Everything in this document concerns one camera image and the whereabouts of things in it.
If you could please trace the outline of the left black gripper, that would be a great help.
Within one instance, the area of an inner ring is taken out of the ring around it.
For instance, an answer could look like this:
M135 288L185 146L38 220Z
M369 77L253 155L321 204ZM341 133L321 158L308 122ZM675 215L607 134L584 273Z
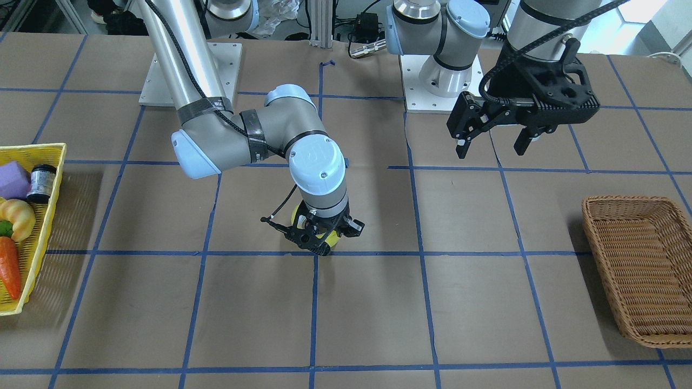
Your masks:
M447 119L450 136L457 141L458 158L465 158L470 143L497 125L523 125L514 150L523 156L529 145L557 125L581 124L590 120L601 105L595 96L585 66L576 58L580 42L569 38L566 52L555 62L542 62L522 55L492 74L488 93L495 98L526 99L529 106L488 103L463 91Z

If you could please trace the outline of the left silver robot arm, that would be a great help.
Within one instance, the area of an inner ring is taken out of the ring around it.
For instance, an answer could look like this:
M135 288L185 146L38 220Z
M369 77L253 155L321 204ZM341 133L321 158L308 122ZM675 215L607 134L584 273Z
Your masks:
M517 155L560 125L581 124L600 104L576 57L598 1L521 1L495 66L477 93L451 86L465 81L491 30L491 15L476 1L393 1L385 41L395 55L425 55L420 80L438 96L456 98L447 128L465 158L474 138L500 125L521 125Z

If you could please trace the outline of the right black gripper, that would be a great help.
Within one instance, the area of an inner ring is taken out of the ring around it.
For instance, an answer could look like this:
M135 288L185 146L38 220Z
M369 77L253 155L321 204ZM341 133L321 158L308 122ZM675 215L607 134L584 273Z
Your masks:
M348 204L332 217L319 217L301 201L292 213L292 224L286 227L284 236L301 249L328 256L341 237L360 237L364 227L363 222L349 216Z

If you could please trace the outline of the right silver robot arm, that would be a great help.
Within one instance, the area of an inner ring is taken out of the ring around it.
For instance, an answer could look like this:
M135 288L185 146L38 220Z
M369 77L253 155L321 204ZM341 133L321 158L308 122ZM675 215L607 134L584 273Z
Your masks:
M287 161L302 201L291 225L272 215L262 222L320 256L331 254L339 237L360 236L365 225L349 214L344 155L302 87L279 85L262 108L234 113L201 22L252 29L257 3L212 1L205 16L193 1L141 1L140 7L181 123L171 144L183 172L200 179L277 155Z

